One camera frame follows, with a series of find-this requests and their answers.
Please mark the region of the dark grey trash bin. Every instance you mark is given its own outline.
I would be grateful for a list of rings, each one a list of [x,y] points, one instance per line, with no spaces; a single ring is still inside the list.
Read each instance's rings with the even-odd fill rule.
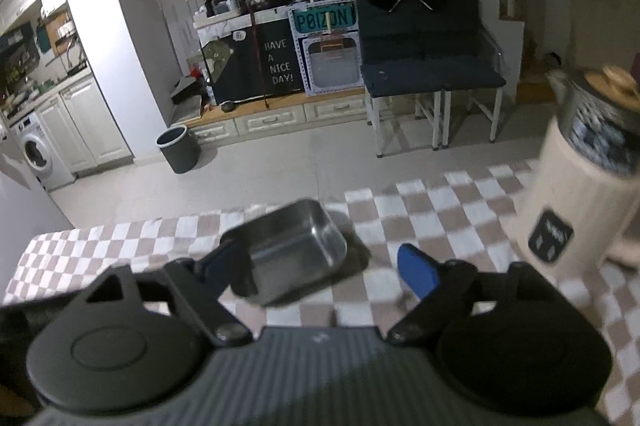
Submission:
[[[200,160],[201,147],[186,125],[166,129],[155,143],[176,174],[190,172]]]

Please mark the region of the square steel tray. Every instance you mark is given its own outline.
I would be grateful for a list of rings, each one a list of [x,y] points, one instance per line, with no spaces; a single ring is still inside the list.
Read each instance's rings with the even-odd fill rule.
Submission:
[[[240,248],[231,279],[235,296],[257,305],[279,302],[341,269],[348,245],[323,205],[300,199],[226,231]]]

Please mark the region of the poizon cardboard box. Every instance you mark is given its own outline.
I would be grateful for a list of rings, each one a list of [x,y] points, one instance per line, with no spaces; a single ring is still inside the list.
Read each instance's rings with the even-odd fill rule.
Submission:
[[[298,2],[288,21],[308,96],[363,87],[356,0]]]

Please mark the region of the black have a nice day sign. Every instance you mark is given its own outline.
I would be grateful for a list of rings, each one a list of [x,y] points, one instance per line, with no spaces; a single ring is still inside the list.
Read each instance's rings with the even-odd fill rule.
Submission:
[[[258,24],[257,42],[265,94],[286,96],[302,92],[304,83],[288,20]]]

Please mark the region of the white shelf rack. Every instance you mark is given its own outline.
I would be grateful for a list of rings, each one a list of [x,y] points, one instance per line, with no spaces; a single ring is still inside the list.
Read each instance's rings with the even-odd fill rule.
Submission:
[[[193,9],[195,30],[222,23],[246,14],[242,0],[185,0]]]

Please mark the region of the dark blue cushioned bench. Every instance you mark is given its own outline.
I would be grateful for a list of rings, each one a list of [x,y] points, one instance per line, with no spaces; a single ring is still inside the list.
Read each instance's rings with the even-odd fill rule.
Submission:
[[[402,0],[388,12],[357,0],[360,72],[368,123],[382,157],[381,100],[414,98],[414,113],[432,125],[432,148],[449,145],[452,94],[468,94],[466,108],[479,108],[498,135],[503,90],[503,53],[480,18],[480,0],[445,0],[431,10]]]

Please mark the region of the white washing machine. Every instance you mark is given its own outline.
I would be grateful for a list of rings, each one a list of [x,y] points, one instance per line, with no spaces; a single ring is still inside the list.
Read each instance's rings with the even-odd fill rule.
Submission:
[[[11,126],[11,131],[29,168],[44,189],[53,191],[75,181],[76,176],[56,151],[37,113],[31,112],[22,117]]]

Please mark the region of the cream electric kettle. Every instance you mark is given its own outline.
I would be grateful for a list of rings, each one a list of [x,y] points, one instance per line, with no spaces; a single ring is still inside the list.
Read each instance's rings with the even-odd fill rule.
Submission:
[[[555,279],[639,264],[639,84],[626,70],[561,72],[532,184],[516,209],[523,257]]]

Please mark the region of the checkered tablecloth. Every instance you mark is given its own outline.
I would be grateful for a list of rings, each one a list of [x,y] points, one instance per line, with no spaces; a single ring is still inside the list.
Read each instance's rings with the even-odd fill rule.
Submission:
[[[536,171],[535,160],[474,167],[348,191],[326,208],[349,243],[347,277],[298,301],[262,309],[231,293],[224,305],[259,331],[266,325],[375,325],[387,330],[414,304],[397,270],[410,243],[433,257],[502,271],[516,257],[511,224]],[[229,229],[268,212],[265,204],[73,229],[33,237],[17,261],[3,302],[80,289],[112,264],[148,270],[179,257],[202,257]],[[616,425],[639,420],[639,275],[604,263],[561,292],[601,331],[613,370],[600,411]]]

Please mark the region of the white kitchen cabinet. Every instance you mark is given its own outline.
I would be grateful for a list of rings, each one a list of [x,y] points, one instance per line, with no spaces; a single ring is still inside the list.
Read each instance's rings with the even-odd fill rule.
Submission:
[[[70,172],[93,171],[132,159],[94,76],[77,74],[35,108],[54,150]]]

